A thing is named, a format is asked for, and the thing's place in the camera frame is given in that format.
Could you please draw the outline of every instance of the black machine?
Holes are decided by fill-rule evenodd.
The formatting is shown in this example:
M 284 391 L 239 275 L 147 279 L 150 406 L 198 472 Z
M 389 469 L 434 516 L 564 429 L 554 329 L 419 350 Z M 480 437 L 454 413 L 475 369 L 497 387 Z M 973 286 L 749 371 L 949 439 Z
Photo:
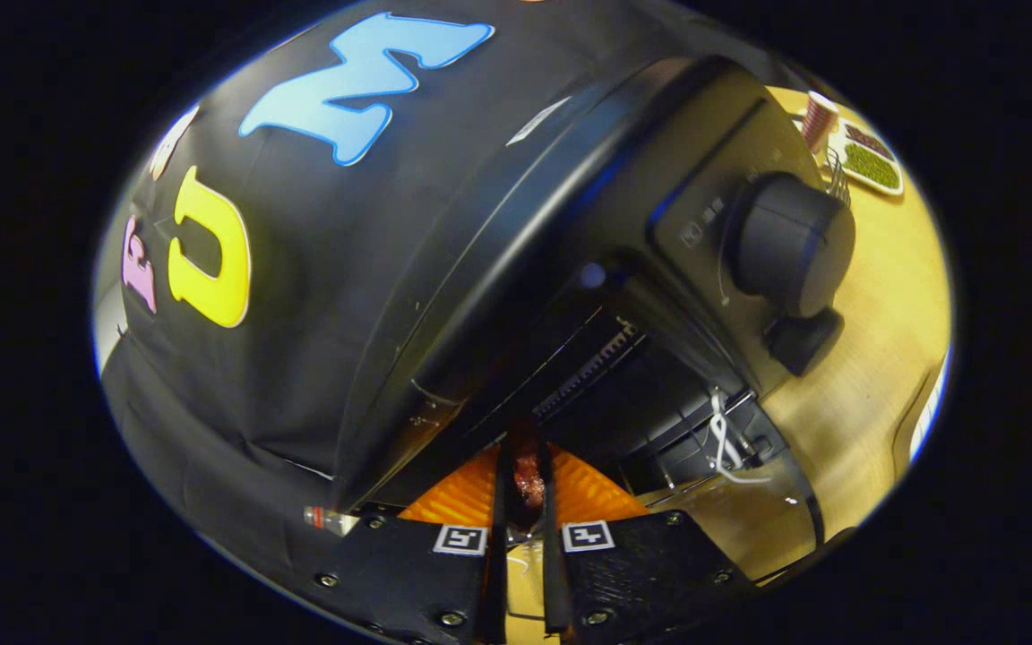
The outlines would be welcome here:
M 515 4 L 480 12 L 516 25 L 508 12 L 524 8 Z M 619 4 L 593 3 L 607 12 L 600 28 L 636 28 L 625 15 L 644 13 Z M 450 7 L 454 18 L 476 10 Z M 203 99 L 172 166 L 140 176 L 132 213 L 119 214 L 131 231 L 135 220 L 152 224 L 138 231 L 160 296 L 151 311 L 124 291 L 130 325 L 101 363 L 132 456 L 214 548 L 316 611 L 394 640 L 504 642 L 509 465 L 496 473 L 491 530 L 456 536 L 488 556 L 443 554 L 433 544 L 446 526 L 394 515 L 528 417 L 541 449 L 557 445 L 634 495 L 778 464 L 823 546 L 810 483 L 759 400 L 839 338 L 832 302 L 854 247 L 851 212 L 828 194 L 762 78 L 655 37 L 664 21 L 673 32 L 691 22 L 652 9 L 655 31 L 640 26 L 636 44 L 590 72 L 554 53 L 574 67 L 556 85 L 496 101 L 511 106 L 496 123 L 477 116 L 477 130 L 499 138 L 458 153 L 467 176 L 407 158 L 392 138 L 402 130 L 378 142 L 384 154 L 361 172 L 320 162 L 323 143 L 300 135 L 238 134 L 241 102 L 263 94 L 266 76 L 335 62 L 308 64 L 304 54 L 327 51 L 324 37 L 340 31 L 331 26 Z M 357 5 L 335 22 L 365 13 Z M 444 78 L 479 86 L 472 74 L 504 60 L 501 47 L 523 47 L 507 42 Z M 480 112 L 436 94 L 415 98 L 415 121 Z M 557 109 L 525 126 L 521 144 L 492 132 L 536 105 Z M 436 134 L 425 142 L 445 144 Z M 214 326 L 165 295 L 169 217 L 196 165 L 197 180 L 240 207 L 255 282 L 266 287 L 240 326 Z M 383 195 L 345 189 L 389 196 L 364 207 Z M 338 193 L 332 218 L 322 216 Z M 427 220 L 385 207 L 414 199 Z M 203 253 L 208 266 L 221 261 L 208 236 L 185 244 L 197 262 Z M 359 245 L 364 256 L 342 253 Z M 382 254 L 384 270 L 368 261 L 382 248 L 398 252 Z M 332 278 L 350 266 L 351 281 Z M 730 421 L 725 450 L 705 430 L 719 414 Z M 713 454 L 722 456 L 704 457 Z M 550 518 L 550 458 L 541 466 Z M 546 627 L 570 641 L 650 641 L 753 590 L 681 511 L 607 522 L 615 550 L 569 552 L 548 526 Z M 643 543 L 654 547 L 631 547 Z

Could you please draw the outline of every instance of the bolt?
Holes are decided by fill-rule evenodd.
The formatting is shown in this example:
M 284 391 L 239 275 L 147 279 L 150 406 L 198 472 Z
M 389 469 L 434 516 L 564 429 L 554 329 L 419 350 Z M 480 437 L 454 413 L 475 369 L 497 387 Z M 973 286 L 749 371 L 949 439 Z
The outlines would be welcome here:
M 608 612 L 591 612 L 584 617 L 584 624 L 603 624 L 611 617 Z
M 441 615 L 441 624 L 447 627 L 459 627 L 464 624 L 464 616 L 448 612 Z

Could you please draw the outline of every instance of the wooden table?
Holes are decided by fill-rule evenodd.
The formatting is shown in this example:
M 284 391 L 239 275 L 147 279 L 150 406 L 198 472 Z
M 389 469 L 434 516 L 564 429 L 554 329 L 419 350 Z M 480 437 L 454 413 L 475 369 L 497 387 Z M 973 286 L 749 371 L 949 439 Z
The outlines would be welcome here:
M 787 114 L 806 107 L 805 93 L 769 90 Z M 840 110 L 847 121 L 869 126 L 857 112 Z M 890 196 L 849 180 L 854 256 L 835 297 L 835 310 L 846 319 L 843 335 L 811 375 L 787 380 L 761 401 L 814 487 L 827 539 L 863 522 L 900 480 L 914 422 L 949 348 L 954 311 L 942 246 L 905 168 L 902 183 L 904 193 Z M 805 512 L 763 486 L 716 478 L 652 510 L 669 507 L 688 511 L 750 577 L 813 547 Z M 524 546 L 512 556 L 509 608 L 542 616 L 541 554 Z M 509 616 L 507 627 L 510 642 L 545 641 L 544 623 L 531 617 Z

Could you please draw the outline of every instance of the white sticker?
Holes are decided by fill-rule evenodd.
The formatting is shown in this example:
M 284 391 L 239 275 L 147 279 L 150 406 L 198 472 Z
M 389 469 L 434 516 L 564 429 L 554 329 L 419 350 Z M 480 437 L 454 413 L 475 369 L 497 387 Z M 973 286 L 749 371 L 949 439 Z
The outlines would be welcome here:
M 441 535 L 438 536 L 438 544 L 432 548 L 432 552 L 471 555 L 474 558 L 479 558 L 480 555 L 484 555 L 484 550 L 487 547 L 488 529 L 486 527 L 445 524 L 441 527 Z
M 173 148 L 178 144 L 178 139 L 181 139 L 181 135 L 185 133 L 186 128 L 194 121 L 196 115 L 197 105 L 194 105 L 192 110 L 181 115 L 178 123 L 174 123 L 173 127 L 169 128 L 169 131 L 161 138 L 159 147 L 154 151 L 154 158 L 151 159 L 151 174 L 154 175 L 155 181 L 161 176 L 161 172 L 165 171 L 165 164 L 169 161 L 169 156 L 173 155 Z
M 603 519 L 599 522 L 566 523 L 562 531 L 565 531 L 566 553 L 600 551 L 603 548 L 615 547 L 608 522 Z
M 534 116 L 533 121 L 527 122 L 526 126 L 521 127 L 519 129 L 519 132 L 513 135 L 513 137 L 509 139 L 507 143 L 505 143 L 505 148 L 512 146 L 512 143 L 515 143 L 516 141 L 523 141 L 523 139 L 526 139 L 527 135 L 531 134 L 533 130 L 536 130 L 537 126 L 540 126 L 540 124 L 544 122 L 544 119 L 548 119 L 549 116 L 552 116 L 552 112 L 556 111 L 556 107 L 567 103 L 569 98 L 571 97 L 561 98 L 560 101 L 557 101 L 552 105 L 544 107 L 544 109 L 540 110 L 540 114 Z

